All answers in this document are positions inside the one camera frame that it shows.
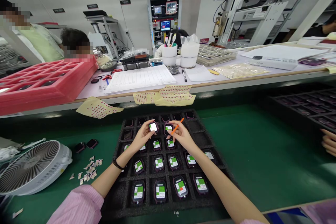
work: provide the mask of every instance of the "pen holder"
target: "pen holder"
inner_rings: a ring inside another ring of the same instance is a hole
[[[181,49],[181,63],[182,68],[194,68],[196,66],[199,44],[182,45]]]
[[[177,56],[177,44],[173,44],[172,47],[163,47],[162,48],[162,63],[165,66],[176,65]]]

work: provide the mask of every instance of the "orange stylus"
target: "orange stylus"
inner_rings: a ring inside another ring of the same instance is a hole
[[[175,131],[176,131],[176,129],[179,127],[179,125],[177,125],[176,127],[175,127],[175,129],[173,130],[173,132],[171,133],[171,134],[174,134],[175,133]]]

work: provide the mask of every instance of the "printed form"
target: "printed form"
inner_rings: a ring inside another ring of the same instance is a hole
[[[176,80],[165,65],[152,66],[114,73],[105,93],[174,83]]]

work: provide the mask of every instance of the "black foam tray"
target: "black foam tray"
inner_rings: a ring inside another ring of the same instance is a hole
[[[187,119],[186,112],[192,112],[194,114],[193,119]],[[214,154],[217,160],[218,168],[235,184],[233,175],[228,170],[228,166],[225,163],[221,155],[216,151],[213,140],[209,133],[206,131],[204,125],[200,121],[195,110],[182,110],[177,112],[172,112],[166,114],[169,116],[170,120],[174,120],[174,115],[180,114],[183,118],[183,124],[190,132],[192,138],[198,145],[200,149],[210,149]],[[209,187],[209,192],[207,195],[199,195],[196,191],[195,184],[193,181],[194,173],[202,173],[201,168],[197,165],[195,168],[189,169],[185,160],[185,153],[187,152],[178,141],[175,142],[175,149],[168,150],[166,142],[166,136],[163,134],[163,126],[165,122],[162,121],[161,115],[164,114],[152,114],[142,116],[146,120],[152,119],[152,116],[159,116],[159,132],[157,136],[149,139],[146,146],[146,152],[140,153],[137,152],[130,162],[127,164],[127,167],[123,173],[120,174],[117,181],[111,188],[110,192],[105,198],[104,205],[101,209],[102,218],[100,223],[109,223],[111,219],[129,217],[129,216],[138,216],[145,215],[150,213],[162,212],[162,211],[179,211],[183,209],[192,209],[199,207],[219,207],[225,211],[216,191],[212,187],[211,183],[206,179],[206,182]],[[120,130],[119,140],[113,155],[113,159],[119,156],[123,151],[123,146],[126,143],[131,143],[140,129],[139,118],[133,119],[133,126],[126,127],[126,120],[123,121],[122,127]],[[124,140],[124,133],[127,130],[133,132],[132,139]],[[152,141],[156,138],[160,139],[161,150],[154,151],[152,148]],[[153,156],[162,155],[164,161],[164,170],[156,172],[154,169]],[[167,156],[175,154],[180,163],[180,169],[176,171],[171,171],[168,165]],[[134,172],[134,160],[136,158],[142,158],[145,163],[145,171],[139,175],[136,175]],[[188,187],[188,195],[184,199],[179,199],[176,195],[175,188],[173,187],[173,179],[177,176],[182,176]],[[145,183],[145,199],[141,205],[136,205],[132,201],[132,189],[135,181],[142,180]],[[164,204],[156,204],[154,200],[154,184],[156,180],[164,180],[167,186],[167,200]]]
[[[270,92],[266,99],[259,102],[259,105],[304,131],[324,128],[336,134],[336,88],[334,87],[321,83],[283,87]],[[307,111],[309,114],[304,114],[300,110]],[[325,121],[330,122],[334,127],[323,123]]]

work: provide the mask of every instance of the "marker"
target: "marker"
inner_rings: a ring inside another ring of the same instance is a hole
[[[179,125],[176,126],[176,128],[173,130],[173,132],[171,134],[174,134],[178,127],[179,127]]]
[[[184,77],[184,81],[187,82],[187,77],[186,77],[186,75],[184,73],[184,69],[182,69],[182,74],[183,74],[183,77]]]
[[[172,47],[173,46],[173,44],[174,44],[174,42],[175,42],[175,39],[176,39],[176,33],[174,34],[174,36],[173,36],[173,41],[171,42],[171,45],[170,45],[170,47]]]
[[[170,35],[169,35],[169,39],[168,39],[168,43],[167,43],[168,45],[170,45],[170,40],[172,39],[171,37],[172,37],[172,33],[170,33]]]

